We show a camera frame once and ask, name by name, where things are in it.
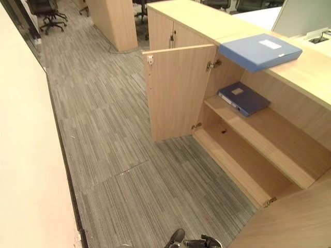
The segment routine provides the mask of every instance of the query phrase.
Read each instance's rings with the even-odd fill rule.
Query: white desk
[[[280,10],[281,7],[276,7],[234,14],[233,16],[271,31],[277,20]]]

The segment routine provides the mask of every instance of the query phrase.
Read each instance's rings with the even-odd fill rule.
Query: wooden countertop
[[[202,34],[216,45],[267,33],[302,48],[303,53],[298,60],[266,71],[331,110],[331,57],[194,1],[163,1],[148,4],[148,7]]]

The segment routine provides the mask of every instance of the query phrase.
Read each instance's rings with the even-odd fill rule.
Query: door hinge
[[[208,64],[207,64],[206,71],[208,71],[209,69],[216,68],[216,67],[218,67],[220,65],[222,65],[222,61],[220,61],[219,59],[216,60],[215,63],[212,63],[211,61],[209,61]]]
[[[147,56],[147,63],[152,66],[153,63],[154,63],[154,58],[153,58],[153,55],[149,55]]]
[[[271,205],[271,203],[273,203],[273,202],[275,202],[275,201],[277,201],[277,198],[273,197],[273,198],[271,198],[270,200],[267,200],[267,201],[263,204],[263,207],[264,207],[264,208],[267,208],[267,207],[269,207],[269,206]]]
[[[201,127],[201,126],[202,126],[202,123],[199,122],[199,123],[196,124],[196,125],[192,125],[191,129],[198,128],[198,127]]]

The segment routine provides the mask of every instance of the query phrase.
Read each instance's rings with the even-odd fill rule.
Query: open cabinet door
[[[193,133],[209,79],[207,64],[214,61],[216,50],[210,44],[143,53],[155,141]]]
[[[260,210],[230,248],[331,247],[331,171]]]

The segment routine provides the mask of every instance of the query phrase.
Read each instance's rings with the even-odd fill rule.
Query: cabinet handle
[[[174,48],[174,35],[170,36],[171,48]]]

